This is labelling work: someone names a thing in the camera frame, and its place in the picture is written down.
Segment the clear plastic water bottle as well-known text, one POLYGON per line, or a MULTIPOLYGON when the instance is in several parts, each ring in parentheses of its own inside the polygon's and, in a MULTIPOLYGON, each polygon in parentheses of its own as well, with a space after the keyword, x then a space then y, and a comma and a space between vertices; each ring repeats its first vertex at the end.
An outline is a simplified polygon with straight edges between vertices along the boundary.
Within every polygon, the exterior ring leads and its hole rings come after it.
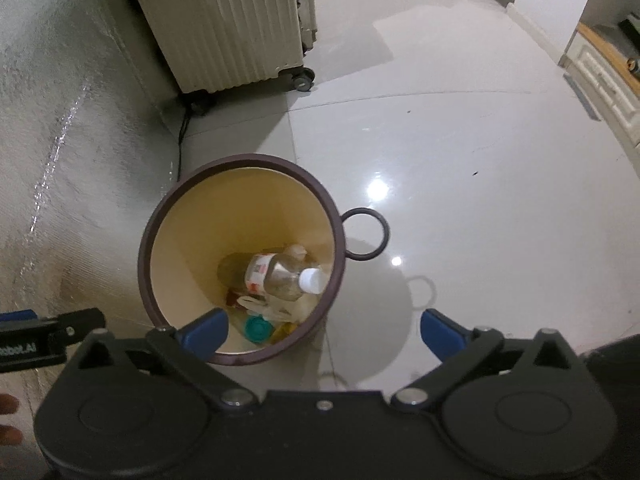
POLYGON ((295 302, 305 295, 322 294, 329 275, 287 254, 258 254, 250 260, 245 276, 246 290, 254 296, 295 302))

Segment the red cigarette pack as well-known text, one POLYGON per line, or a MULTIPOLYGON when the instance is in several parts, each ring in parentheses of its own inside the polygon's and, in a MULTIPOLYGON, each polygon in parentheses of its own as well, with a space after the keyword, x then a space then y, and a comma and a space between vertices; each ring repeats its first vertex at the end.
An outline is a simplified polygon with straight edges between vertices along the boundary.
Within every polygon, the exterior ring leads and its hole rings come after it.
POLYGON ((236 310, 245 310, 245 307, 242 305, 242 302, 241 302, 243 298, 244 298, 244 295, 242 294, 242 292, 237 292, 236 290, 229 288, 227 292, 226 300, 224 300, 224 302, 226 303, 226 306, 228 308, 236 309, 236 310))

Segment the gold foil wrapper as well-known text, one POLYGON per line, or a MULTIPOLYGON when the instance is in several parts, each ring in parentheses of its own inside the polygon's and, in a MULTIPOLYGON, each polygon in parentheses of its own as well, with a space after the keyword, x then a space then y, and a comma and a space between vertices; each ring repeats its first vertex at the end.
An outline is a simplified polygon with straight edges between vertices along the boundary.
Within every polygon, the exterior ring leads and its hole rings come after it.
POLYGON ((280 341, 284 341, 286 338, 292 335, 298 329, 297 323, 283 323, 272 333, 269 342, 270 344, 277 344, 280 341))

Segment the white plastic bag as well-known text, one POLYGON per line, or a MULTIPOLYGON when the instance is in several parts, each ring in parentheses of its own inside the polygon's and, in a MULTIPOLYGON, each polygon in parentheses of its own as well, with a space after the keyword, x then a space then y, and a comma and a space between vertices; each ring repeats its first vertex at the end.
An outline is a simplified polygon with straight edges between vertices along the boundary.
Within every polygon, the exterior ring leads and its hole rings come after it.
POLYGON ((295 301, 286 301, 276 297, 258 299, 241 296, 236 303, 251 314, 261 315, 273 323, 302 324, 318 304, 318 297, 303 295, 295 301))

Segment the brown-rimmed yellow trash bin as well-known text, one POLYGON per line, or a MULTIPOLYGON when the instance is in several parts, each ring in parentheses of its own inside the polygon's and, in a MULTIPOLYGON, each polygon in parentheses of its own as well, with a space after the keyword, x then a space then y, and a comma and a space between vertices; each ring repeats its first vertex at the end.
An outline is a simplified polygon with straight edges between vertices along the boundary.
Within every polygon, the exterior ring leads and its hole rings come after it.
POLYGON ((370 208, 339 212, 308 171, 283 158, 241 154, 183 178, 157 205, 139 249, 142 304, 154 326, 183 328, 235 296, 264 298, 262 274, 278 252, 297 248, 319 269, 322 292, 295 301, 292 334, 255 344, 239 320, 210 364, 249 366, 280 356, 312 336, 334 304, 346 262, 369 261, 390 241, 386 219, 370 208))

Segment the green bottle cap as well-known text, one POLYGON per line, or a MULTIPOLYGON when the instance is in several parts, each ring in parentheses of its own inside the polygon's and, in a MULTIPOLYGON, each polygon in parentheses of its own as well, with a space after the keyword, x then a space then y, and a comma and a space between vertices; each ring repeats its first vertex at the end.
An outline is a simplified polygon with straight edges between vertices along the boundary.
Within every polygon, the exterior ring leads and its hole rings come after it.
POLYGON ((247 315, 242 332, 252 344, 265 344, 274 333, 274 326, 261 315, 247 315))

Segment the white kitchen cabinets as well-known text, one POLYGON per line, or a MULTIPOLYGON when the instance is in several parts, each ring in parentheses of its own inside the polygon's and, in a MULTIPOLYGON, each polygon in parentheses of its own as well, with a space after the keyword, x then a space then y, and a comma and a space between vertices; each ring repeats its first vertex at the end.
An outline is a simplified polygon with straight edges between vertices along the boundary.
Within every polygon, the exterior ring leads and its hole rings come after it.
POLYGON ((579 23, 566 56, 620 124, 631 145, 639 146, 639 81, 627 58, 589 26, 579 23))

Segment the beige ribbed suitcase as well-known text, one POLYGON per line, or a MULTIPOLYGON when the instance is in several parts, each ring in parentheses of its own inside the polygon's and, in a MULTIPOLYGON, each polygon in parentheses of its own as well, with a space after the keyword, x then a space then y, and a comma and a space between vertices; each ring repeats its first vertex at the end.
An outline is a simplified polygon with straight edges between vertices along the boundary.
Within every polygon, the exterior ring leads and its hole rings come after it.
POLYGON ((314 0, 138 0, 181 92, 201 96, 288 75, 306 93, 314 0))

